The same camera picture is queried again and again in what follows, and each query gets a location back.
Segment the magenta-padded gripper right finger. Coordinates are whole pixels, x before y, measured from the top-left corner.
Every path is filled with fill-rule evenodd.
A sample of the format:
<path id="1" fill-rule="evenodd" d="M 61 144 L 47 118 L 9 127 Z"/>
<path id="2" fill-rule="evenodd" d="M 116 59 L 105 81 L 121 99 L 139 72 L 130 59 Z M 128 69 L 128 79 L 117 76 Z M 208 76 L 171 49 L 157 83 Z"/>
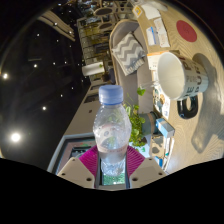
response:
<path id="1" fill-rule="evenodd" d="M 127 189 L 140 188 L 166 176 L 151 157 L 145 158 L 133 147 L 126 153 L 125 184 Z"/>

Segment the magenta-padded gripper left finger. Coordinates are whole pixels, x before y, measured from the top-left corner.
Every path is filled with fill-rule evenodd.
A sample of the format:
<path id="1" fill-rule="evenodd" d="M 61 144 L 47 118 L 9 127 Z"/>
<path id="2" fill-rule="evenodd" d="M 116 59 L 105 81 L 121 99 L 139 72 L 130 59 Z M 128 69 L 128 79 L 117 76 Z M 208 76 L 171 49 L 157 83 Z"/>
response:
<path id="1" fill-rule="evenodd" d="M 79 158 L 71 157 L 58 176 L 84 188 L 94 189 L 98 172 L 98 151 L 94 146 Z"/>

